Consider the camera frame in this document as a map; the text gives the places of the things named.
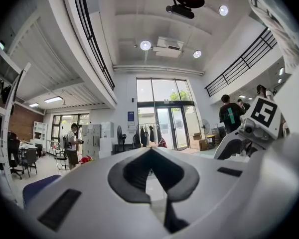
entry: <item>ceiling air conditioning unit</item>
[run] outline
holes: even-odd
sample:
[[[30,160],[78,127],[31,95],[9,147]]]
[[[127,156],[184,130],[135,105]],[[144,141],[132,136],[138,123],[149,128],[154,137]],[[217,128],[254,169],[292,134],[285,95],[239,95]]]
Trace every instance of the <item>ceiling air conditioning unit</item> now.
[[[157,47],[154,47],[153,51],[156,52],[156,56],[178,58],[183,45],[184,42],[172,38],[159,37]]]

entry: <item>pipe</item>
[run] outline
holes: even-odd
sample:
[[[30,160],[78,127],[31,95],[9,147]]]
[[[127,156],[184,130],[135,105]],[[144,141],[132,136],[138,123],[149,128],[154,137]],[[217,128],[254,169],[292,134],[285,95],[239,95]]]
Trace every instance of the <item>pipe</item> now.
[[[23,108],[26,108],[26,109],[28,109],[28,110],[34,112],[34,113],[37,113],[37,114],[40,114],[40,115],[43,115],[43,116],[44,116],[43,113],[38,112],[38,111],[32,109],[31,107],[25,106],[24,104],[21,104],[21,103],[19,103],[18,101],[15,101],[14,103],[17,104],[17,105],[19,105],[19,106],[22,106]]]
[[[203,76],[204,72],[198,72],[190,69],[183,69],[177,67],[164,67],[155,65],[117,65],[113,66],[114,72],[144,72],[144,71],[159,71],[159,72],[173,72],[185,73]]]

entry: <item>door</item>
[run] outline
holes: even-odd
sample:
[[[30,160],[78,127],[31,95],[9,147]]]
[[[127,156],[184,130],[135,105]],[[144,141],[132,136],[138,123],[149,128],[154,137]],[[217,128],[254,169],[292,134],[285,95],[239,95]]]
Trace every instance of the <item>door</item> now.
[[[175,137],[175,146],[177,150],[183,150],[188,147],[187,127],[184,121],[184,113],[181,107],[169,108],[172,113],[172,123]]]
[[[187,128],[181,107],[157,108],[157,117],[162,138],[168,149],[183,150],[188,147]]]

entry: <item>rectangular ceiling light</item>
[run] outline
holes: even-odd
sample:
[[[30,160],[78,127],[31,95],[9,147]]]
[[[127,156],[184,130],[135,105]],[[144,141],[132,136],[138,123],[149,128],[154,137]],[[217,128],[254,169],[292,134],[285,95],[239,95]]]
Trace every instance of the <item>rectangular ceiling light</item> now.
[[[33,104],[33,105],[29,105],[30,107],[36,107],[36,106],[39,106],[39,104],[38,103],[35,103],[35,104]]]
[[[284,68],[282,67],[282,68],[280,68],[280,70],[279,70],[279,76],[281,76],[283,73],[284,73]]]
[[[63,100],[61,97],[55,97],[55,98],[50,98],[47,100],[44,100],[46,103],[51,103],[51,102],[55,102],[55,101],[60,101]]]

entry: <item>woman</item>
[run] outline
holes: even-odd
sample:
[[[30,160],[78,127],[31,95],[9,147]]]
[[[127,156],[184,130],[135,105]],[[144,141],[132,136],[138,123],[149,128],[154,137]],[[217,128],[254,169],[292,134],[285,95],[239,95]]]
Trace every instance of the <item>woman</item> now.
[[[257,95],[263,98],[267,98],[270,101],[274,101],[274,93],[272,93],[271,90],[266,89],[262,85],[257,86]]]

